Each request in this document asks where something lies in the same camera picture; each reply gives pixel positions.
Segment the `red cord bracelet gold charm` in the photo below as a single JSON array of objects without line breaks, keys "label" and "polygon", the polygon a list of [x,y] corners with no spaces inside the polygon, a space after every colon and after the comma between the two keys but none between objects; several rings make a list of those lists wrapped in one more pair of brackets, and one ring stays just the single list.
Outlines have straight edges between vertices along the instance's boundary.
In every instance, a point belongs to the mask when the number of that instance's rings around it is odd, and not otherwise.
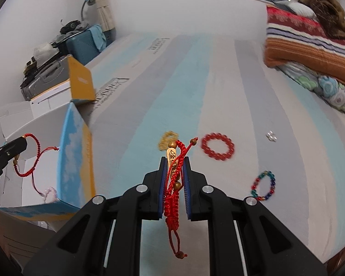
[{"label": "red cord bracelet gold charm", "polygon": [[168,229],[169,243],[175,257],[184,259],[187,257],[181,250],[181,241],[178,234],[179,229],[179,192],[183,188],[182,166],[184,159],[191,149],[197,144],[198,138],[190,140],[188,146],[183,142],[176,140],[168,144],[167,173],[164,180],[163,194],[163,214]]}]

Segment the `sky print cardboard box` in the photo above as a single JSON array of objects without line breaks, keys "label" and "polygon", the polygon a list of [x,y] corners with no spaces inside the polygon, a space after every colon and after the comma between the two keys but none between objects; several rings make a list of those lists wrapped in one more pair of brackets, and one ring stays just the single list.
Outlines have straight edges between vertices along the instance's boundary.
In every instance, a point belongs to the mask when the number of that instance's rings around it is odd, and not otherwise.
[{"label": "sky print cardboard box", "polygon": [[27,102],[0,108],[5,142],[26,134],[18,168],[0,177],[0,210],[25,221],[66,220],[95,194],[92,135],[76,105],[66,103],[36,117]]}]

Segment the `grey printer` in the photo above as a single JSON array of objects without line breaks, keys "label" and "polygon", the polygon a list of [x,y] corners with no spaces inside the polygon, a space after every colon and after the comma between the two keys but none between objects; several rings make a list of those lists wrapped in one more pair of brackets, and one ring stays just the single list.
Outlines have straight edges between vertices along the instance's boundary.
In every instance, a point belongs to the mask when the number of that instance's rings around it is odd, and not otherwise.
[{"label": "grey printer", "polygon": [[30,101],[46,90],[67,81],[70,57],[71,55],[62,56],[26,74],[20,85],[24,99]]}]

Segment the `white pearl earrings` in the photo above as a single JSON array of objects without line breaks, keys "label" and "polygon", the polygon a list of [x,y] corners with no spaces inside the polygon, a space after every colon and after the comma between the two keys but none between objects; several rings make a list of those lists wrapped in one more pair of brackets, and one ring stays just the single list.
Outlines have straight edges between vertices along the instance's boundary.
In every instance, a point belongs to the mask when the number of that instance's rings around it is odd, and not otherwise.
[{"label": "white pearl earrings", "polygon": [[275,134],[272,132],[272,131],[269,131],[267,134],[266,134],[266,137],[269,141],[272,141],[272,142],[276,142],[277,141],[277,137],[275,136]]}]

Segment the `striped bed sheet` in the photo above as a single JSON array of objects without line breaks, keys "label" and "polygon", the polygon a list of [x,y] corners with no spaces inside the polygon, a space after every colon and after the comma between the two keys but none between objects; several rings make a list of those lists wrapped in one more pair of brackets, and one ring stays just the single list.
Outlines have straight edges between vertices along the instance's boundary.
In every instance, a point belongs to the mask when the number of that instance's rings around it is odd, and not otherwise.
[{"label": "striped bed sheet", "polygon": [[94,58],[97,101],[83,115],[96,192],[120,196],[156,170],[167,131],[185,143],[221,133],[234,143],[232,158],[195,146],[193,170],[238,199],[261,172],[273,172],[266,207],[327,261],[345,247],[345,114],[268,68],[262,50],[225,36],[132,34]]}]

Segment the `yellow box flap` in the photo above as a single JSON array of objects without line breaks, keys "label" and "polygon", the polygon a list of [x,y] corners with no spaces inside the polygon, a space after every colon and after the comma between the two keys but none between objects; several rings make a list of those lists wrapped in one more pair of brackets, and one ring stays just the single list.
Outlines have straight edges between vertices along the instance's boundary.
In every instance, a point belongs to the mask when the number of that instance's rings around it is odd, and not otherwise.
[{"label": "yellow box flap", "polygon": [[71,101],[76,104],[95,101],[96,93],[91,71],[71,55],[67,57],[67,61]]}]

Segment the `teal suitcase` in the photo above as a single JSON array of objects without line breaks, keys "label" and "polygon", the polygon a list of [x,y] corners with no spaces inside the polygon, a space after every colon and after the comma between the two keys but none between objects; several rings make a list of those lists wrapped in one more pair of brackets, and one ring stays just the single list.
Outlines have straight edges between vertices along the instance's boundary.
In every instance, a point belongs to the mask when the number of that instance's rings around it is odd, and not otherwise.
[{"label": "teal suitcase", "polygon": [[65,45],[67,52],[84,66],[100,54],[89,30],[70,36]]}]

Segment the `light blue cloth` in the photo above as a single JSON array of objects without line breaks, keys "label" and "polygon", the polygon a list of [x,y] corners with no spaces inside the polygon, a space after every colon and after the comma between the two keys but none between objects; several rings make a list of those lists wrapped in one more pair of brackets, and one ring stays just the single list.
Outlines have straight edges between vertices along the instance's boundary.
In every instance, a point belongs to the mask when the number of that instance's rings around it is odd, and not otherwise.
[{"label": "light blue cloth", "polygon": [[106,48],[107,40],[99,24],[93,25],[88,29],[91,32],[91,36],[99,52],[102,52]]}]

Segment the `floral quilt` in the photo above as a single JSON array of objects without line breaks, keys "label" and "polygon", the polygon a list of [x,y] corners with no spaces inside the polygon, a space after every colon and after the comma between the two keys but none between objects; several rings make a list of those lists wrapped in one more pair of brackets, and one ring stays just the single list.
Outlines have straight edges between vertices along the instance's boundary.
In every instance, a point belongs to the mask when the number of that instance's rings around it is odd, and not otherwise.
[{"label": "floral quilt", "polygon": [[315,72],[297,62],[288,62],[277,68],[293,81],[345,114],[345,85],[336,78]]}]

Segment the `blue desk lamp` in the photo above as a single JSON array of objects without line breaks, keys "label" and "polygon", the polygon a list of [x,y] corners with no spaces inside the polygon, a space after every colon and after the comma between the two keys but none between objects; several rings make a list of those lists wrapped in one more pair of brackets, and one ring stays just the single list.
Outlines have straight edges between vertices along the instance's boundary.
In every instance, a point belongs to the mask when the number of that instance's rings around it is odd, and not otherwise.
[{"label": "blue desk lamp", "polygon": [[93,6],[96,3],[96,0],[83,0],[83,4],[81,7],[81,20],[84,21],[84,9],[85,6]]}]

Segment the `brown fur blanket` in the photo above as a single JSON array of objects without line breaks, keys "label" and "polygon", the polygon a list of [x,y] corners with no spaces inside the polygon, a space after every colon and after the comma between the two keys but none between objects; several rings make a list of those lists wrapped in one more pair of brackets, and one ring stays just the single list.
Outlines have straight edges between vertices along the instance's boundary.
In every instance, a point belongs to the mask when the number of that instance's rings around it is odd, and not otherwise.
[{"label": "brown fur blanket", "polygon": [[316,15],[326,35],[345,40],[345,11],[337,0],[299,0]]}]

